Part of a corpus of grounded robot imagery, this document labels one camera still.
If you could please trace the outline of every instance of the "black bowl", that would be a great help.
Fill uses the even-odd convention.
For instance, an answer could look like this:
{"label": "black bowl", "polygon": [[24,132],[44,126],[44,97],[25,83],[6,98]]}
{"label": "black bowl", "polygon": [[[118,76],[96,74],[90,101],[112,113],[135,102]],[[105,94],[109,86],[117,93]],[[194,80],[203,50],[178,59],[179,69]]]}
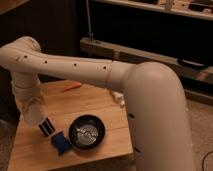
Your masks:
{"label": "black bowl", "polygon": [[69,138],[73,147],[89,150],[101,143],[105,135],[103,122],[94,115],[78,117],[69,128]]}

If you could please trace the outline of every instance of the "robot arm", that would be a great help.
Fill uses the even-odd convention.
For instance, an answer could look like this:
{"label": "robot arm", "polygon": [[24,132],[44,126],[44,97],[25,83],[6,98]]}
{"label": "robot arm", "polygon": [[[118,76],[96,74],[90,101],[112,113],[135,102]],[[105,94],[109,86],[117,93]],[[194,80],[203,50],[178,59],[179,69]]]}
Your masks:
{"label": "robot arm", "polygon": [[47,55],[29,37],[3,46],[0,65],[11,71],[29,124],[49,124],[38,73],[105,87],[124,94],[137,171],[196,170],[184,91],[167,66]]}

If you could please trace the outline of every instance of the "floor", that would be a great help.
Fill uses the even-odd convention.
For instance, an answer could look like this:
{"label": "floor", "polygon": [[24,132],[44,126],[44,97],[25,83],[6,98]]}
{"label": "floor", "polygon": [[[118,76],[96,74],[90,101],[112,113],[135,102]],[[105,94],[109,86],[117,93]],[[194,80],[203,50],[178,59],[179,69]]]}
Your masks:
{"label": "floor", "polygon": [[[188,101],[197,171],[201,171],[203,156],[213,151],[213,106]],[[6,171],[16,127],[0,121],[0,171]],[[135,171],[133,156],[93,162],[55,171]],[[213,170],[213,154],[205,162],[205,171]]]}

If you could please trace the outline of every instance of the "blue sponge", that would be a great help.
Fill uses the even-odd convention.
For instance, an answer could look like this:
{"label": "blue sponge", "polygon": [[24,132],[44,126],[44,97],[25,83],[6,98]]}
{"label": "blue sponge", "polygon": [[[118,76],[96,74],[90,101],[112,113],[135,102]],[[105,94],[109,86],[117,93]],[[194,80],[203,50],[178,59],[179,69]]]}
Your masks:
{"label": "blue sponge", "polygon": [[73,148],[69,140],[64,137],[62,131],[51,137],[51,143],[58,150],[59,155],[62,155]]}

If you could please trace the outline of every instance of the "wooden table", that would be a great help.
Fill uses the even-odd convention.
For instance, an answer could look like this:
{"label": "wooden table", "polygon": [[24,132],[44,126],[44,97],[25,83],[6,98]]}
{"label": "wooden table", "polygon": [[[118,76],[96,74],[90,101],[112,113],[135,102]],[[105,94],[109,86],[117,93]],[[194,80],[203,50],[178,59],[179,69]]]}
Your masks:
{"label": "wooden table", "polygon": [[108,90],[89,85],[62,92],[71,81],[58,81],[42,85],[45,110],[56,128],[64,131],[80,115],[97,115],[104,122],[106,135],[96,148],[85,151],[69,151],[59,156],[40,130],[26,125],[22,118],[18,125],[16,138],[9,162],[8,171],[43,171],[91,162],[132,153],[125,109],[120,108]]}

